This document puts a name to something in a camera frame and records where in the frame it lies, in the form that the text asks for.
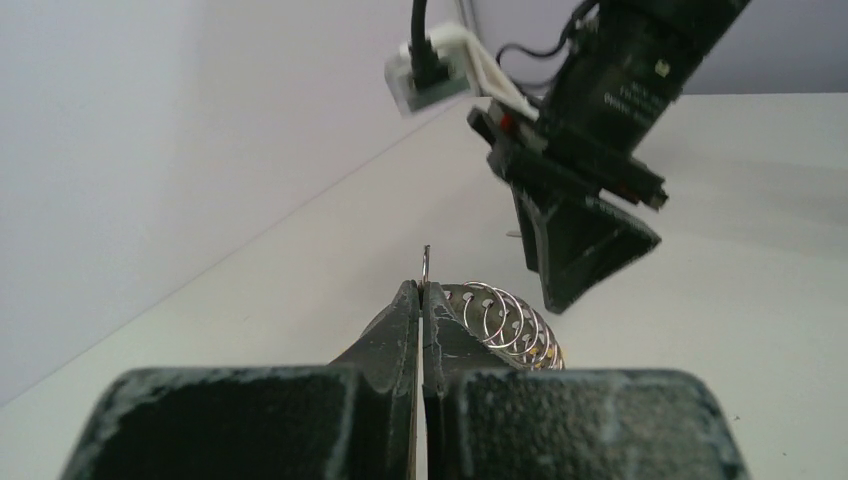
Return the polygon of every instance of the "metal coil spring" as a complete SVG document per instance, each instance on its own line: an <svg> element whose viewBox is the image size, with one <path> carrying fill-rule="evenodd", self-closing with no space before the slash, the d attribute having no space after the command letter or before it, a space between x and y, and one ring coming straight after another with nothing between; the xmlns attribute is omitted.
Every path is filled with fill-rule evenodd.
<svg viewBox="0 0 848 480"><path fill-rule="evenodd" d="M554 333L523 299L482 282L442 288L465 328L492 352L530 370L565 368Z"/></svg>

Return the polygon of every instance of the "white wall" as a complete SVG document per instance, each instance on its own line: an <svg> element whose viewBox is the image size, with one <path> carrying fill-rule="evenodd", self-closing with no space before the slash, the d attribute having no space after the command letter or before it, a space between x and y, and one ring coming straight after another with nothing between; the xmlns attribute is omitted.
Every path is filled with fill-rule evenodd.
<svg viewBox="0 0 848 480"><path fill-rule="evenodd" d="M496 52L519 42L555 45L579 0L462 0L475 12L483 43ZM687 85L687 93L848 92L848 2L752 0ZM505 69L539 82L561 62L520 53L504 56Z"/></svg>
<svg viewBox="0 0 848 480"><path fill-rule="evenodd" d="M410 7L0 0L0 404L432 117Z"/></svg>

